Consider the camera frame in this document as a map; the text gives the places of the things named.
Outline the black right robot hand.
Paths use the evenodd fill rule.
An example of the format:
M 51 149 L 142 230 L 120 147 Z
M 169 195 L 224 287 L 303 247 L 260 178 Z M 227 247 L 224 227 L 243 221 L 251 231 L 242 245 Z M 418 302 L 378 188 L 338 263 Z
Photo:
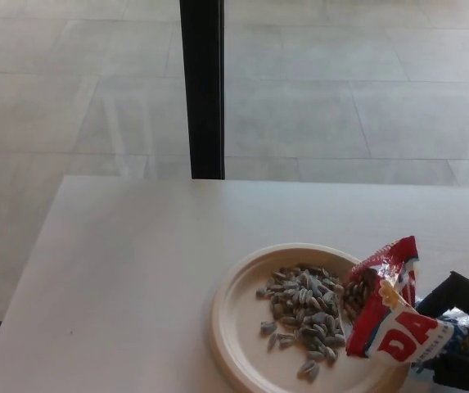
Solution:
M 416 311 L 438 318 L 454 308 L 469 316 L 469 279 L 453 271 L 417 304 Z M 469 391 L 469 329 L 463 331 L 457 324 L 454 328 L 457 335 L 449 341 L 444 351 L 416 365 L 415 369 L 418 373 L 431 370 L 436 384 Z

